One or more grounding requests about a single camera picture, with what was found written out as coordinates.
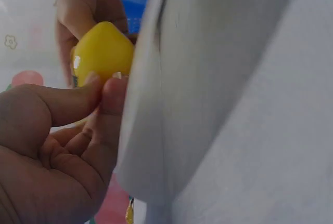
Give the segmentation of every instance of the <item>pink object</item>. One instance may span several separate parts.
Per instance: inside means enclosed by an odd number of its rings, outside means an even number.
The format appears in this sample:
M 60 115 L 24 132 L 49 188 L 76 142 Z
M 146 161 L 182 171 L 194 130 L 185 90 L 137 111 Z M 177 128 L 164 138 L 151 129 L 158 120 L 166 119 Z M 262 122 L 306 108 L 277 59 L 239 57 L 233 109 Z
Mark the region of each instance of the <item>pink object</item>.
M 16 74 L 11 81 L 11 86 L 22 84 L 44 85 L 43 77 L 35 71 L 23 71 Z
M 106 198 L 95 216 L 96 224 L 126 224 L 129 202 L 129 195 L 120 188 L 116 176 L 112 175 Z

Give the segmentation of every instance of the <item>hand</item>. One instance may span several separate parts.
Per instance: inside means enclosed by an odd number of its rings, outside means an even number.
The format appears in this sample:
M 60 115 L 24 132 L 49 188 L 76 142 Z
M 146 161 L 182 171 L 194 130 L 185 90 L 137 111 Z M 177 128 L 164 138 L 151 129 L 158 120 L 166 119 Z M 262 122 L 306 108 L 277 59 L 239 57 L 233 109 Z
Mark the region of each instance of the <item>hand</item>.
M 127 34 L 121 0 L 58 0 L 56 41 L 68 86 L 72 85 L 70 51 L 97 22 L 110 21 Z
M 89 80 L 0 94 L 0 223 L 82 224 L 99 209 L 116 165 L 127 81 Z M 85 125 L 49 134 L 97 106 Z

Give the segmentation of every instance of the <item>yellow toy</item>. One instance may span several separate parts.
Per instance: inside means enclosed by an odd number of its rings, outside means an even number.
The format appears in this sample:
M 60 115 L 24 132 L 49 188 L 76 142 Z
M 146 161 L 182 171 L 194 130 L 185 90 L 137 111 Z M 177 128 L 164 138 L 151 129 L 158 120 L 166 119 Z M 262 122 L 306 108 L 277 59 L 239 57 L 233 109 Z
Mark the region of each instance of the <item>yellow toy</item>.
M 127 224 L 133 224 L 134 222 L 134 210 L 133 210 L 134 199 L 131 198 L 130 204 L 127 208 L 125 219 Z
M 83 86 L 89 72 L 96 72 L 103 82 L 116 72 L 129 75 L 134 45 L 112 23 L 95 25 L 71 52 L 75 86 Z

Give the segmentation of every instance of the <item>small yellow item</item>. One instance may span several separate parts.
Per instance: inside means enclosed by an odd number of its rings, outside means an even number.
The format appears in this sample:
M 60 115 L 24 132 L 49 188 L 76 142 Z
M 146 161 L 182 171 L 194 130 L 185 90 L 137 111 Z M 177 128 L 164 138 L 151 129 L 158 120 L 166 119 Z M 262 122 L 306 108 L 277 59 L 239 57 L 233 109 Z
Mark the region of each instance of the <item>small yellow item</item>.
M 129 75 L 134 45 L 112 23 L 101 22 L 90 29 L 71 52 L 75 86 L 83 86 L 91 71 L 103 82 L 116 72 Z
M 133 202 L 134 199 L 131 199 L 129 206 L 127 207 L 126 216 L 125 216 L 127 224 L 133 224 L 134 222 Z

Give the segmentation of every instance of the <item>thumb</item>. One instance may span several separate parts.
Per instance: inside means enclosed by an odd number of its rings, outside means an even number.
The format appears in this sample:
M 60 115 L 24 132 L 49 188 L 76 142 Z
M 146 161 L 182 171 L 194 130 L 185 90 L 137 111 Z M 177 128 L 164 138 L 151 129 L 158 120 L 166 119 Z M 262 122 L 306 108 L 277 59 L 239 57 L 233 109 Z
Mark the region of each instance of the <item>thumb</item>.
M 17 86 L 0 94 L 0 146 L 36 157 L 52 126 L 88 116 L 100 102 L 99 77 L 78 89 Z
M 87 122 L 93 135 L 82 159 L 90 164 L 108 185 L 117 162 L 119 132 L 127 78 L 111 78 L 103 88 L 100 106 Z

